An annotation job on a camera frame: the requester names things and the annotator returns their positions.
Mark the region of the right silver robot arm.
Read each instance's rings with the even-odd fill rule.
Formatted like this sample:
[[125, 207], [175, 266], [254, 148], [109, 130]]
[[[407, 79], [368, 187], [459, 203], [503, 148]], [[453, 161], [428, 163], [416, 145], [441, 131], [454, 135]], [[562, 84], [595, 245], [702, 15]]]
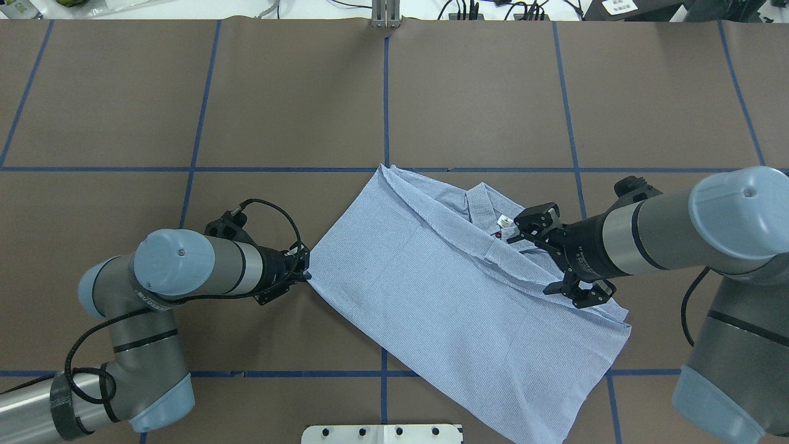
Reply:
[[729, 443], [787, 436], [787, 176], [753, 166], [663, 193], [633, 175], [605, 213], [565, 224], [554, 202], [516, 215], [526, 240], [562, 272], [543, 289], [577, 309], [600, 306], [614, 278], [702, 267], [721, 284], [681, 367], [673, 407]]

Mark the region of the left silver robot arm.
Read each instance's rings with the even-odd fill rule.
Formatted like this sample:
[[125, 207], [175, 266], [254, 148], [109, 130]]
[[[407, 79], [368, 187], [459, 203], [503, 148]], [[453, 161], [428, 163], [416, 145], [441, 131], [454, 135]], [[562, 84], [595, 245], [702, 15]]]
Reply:
[[264, 305], [310, 278], [301, 240], [285, 250], [243, 230], [153, 231], [129, 255], [82, 275], [77, 297], [98, 326], [63, 369], [2, 393], [3, 443], [72, 442], [117, 422], [152, 432], [187, 416], [194, 388], [174, 309], [199, 300]]

